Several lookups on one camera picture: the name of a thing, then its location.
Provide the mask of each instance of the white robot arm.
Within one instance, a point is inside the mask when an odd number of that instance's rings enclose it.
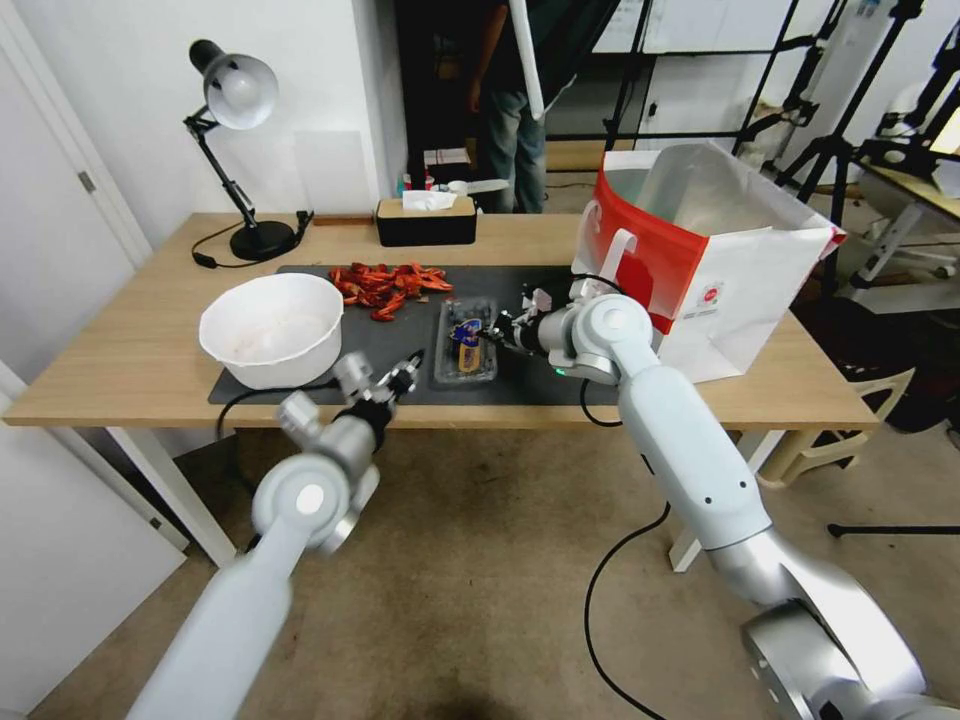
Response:
[[[693,385],[657,359],[643,307],[607,294],[540,312],[541,298],[519,318],[502,315],[488,336],[546,356],[564,375],[618,387],[623,425],[672,507],[730,588],[764,609],[742,635],[781,716],[960,717],[922,695],[916,659],[867,592],[776,533],[720,423]]]
[[[618,387],[623,424],[664,494],[731,589],[763,609],[742,637],[781,717],[960,718],[922,695],[917,661],[866,591],[777,535],[726,432],[693,385],[658,361],[639,303],[608,294],[551,312],[533,302],[484,334],[545,356],[565,375]],[[213,578],[128,717],[236,714],[286,619],[300,555],[335,551],[376,489],[372,454],[420,360],[374,384],[363,356],[345,356],[335,374],[350,407],[327,427],[306,395],[282,404],[281,423],[304,453],[277,465],[257,490],[253,516],[263,539]]]
[[[260,543],[213,577],[140,692],[128,718],[232,718],[290,611],[290,574],[307,548],[331,554],[352,532],[379,484],[373,453],[396,402],[415,388],[416,353],[379,382],[366,358],[334,366],[348,407],[326,427],[298,392],[278,418],[303,452],[274,467],[253,500]]]

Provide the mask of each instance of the jeans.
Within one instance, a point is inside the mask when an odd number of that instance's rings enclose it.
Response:
[[[526,93],[510,90],[485,91],[480,117],[480,176],[510,183],[507,190],[479,196],[484,211],[513,212],[516,195],[520,212],[542,213],[547,187],[543,118],[533,119]]]

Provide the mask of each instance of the red chili pieces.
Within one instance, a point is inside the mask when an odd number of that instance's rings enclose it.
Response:
[[[453,285],[440,268],[425,268],[417,263],[397,265],[353,263],[330,271],[330,280],[343,295],[344,305],[371,308],[370,317],[390,322],[408,298],[419,298],[424,291],[451,292]]]

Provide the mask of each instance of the white bowl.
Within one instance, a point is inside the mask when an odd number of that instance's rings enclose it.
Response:
[[[267,275],[227,290],[200,316],[200,347],[241,383],[297,387],[340,355],[343,297],[316,275]]]

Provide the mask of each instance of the chair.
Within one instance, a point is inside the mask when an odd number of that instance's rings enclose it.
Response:
[[[913,377],[913,371],[914,369],[910,368],[890,377],[853,382],[850,385],[871,406],[877,419],[882,422],[903,396]],[[878,402],[877,396],[880,393],[889,394],[880,396]],[[842,467],[846,469],[859,462],[858,453],[863,450],[872,434],[873,431],[870,430],[791,430],[784,435],[760,468],[757,479],[765,487],[784,488],[792,484],[801,473],[821,465],[847,460],[842,463]]]

